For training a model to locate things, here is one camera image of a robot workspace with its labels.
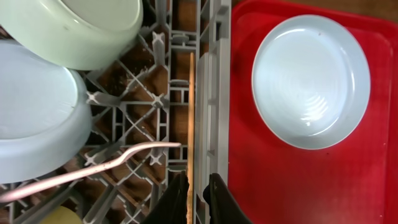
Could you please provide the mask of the green bowl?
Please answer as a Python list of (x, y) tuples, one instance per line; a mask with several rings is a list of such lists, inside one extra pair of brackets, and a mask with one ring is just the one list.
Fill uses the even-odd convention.
[(114, 62), (139, 33), (141, 0), (1, 0), (1, 26), (44, 60), (75, 70)]

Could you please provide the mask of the small light blue bowl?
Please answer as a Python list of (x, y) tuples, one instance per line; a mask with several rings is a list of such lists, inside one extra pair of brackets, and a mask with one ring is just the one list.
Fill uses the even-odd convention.
[(48, 174), (68, 162), (91, 132), (86, 86), (14, 40), (1, 41), (1, 183)]

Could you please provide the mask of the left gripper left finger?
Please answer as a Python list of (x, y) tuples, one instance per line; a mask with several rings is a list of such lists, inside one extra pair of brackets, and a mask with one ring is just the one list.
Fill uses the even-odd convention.
[(154, 209), (141, 224), (187, 224), (189, 183), (185, 171), (169, 184)]

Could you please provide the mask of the white plastic fork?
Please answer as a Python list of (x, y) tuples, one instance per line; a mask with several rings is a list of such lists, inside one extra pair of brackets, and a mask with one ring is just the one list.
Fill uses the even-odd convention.
[(1, 203), (13, 202), (15, 200), (22, 199), (24, 197), (28, 197), (37, 192), (41, 192), (43, 190), (50, 189), (60, 184), (64, 184), (67, 182), (72, 182), (74, 180), (78, 180), (84, 177), (88, 177), (90, 175), (94, 175), (100, 172), (104, 172), (106, 170), (112, 169), (114, 167), (120, 166), (124, 162), (126, 162), (130, 157), (135, 155), (136, 153), (143, 151), (145, 149), (151, 149), (155, 147), (180, 147), (181, 144), (179, 142), (143, 142), (136, 144), (130, 148), (128, 148), (124, 153), (122, 153), (118, 158), (115, 158), (111, 161), (105, 162), (103, 164), (86, 167), (84, 169), (76, 170), (67, 174), (58, 175), (55, 177), (51, 177), (48, 179), (40, 180), (33, 184), (28, 184), (23, 187), (19, 187), (18, 189), (10, 190), (1, 195)]

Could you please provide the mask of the wooden chopstick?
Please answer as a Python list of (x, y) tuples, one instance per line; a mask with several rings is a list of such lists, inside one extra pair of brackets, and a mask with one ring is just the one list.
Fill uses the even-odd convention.
[(190, 53), (190, 77), (188, 89), (188, 148), (187, 148), (187, 224), (193, 224), (194, 221), (194, 130), (195, 130), (195, 66), (194, 53)]

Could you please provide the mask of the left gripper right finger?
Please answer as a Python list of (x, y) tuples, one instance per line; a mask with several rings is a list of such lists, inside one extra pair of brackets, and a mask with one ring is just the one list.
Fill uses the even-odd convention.
[(210, 174), (203, 198), (209, 206), (210, 224), (252, 224), (219, 174)]

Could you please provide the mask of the large light blue plate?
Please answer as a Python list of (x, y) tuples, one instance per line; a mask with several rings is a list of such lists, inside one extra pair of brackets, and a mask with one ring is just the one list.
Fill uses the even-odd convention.
[(251, 89), (270, 131), (287, 144), (325, 149), (346, 139), (369, 103), (367, 58), (352, 33), (323, 16), (276, 25), (253, 61)]

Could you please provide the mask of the yellow plastic cup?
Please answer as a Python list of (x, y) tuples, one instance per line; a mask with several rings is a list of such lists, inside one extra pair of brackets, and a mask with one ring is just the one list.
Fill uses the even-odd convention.
[(69, 208), (60, 206), (48, 214), (40, 224), (82, 224), (81, 218)]

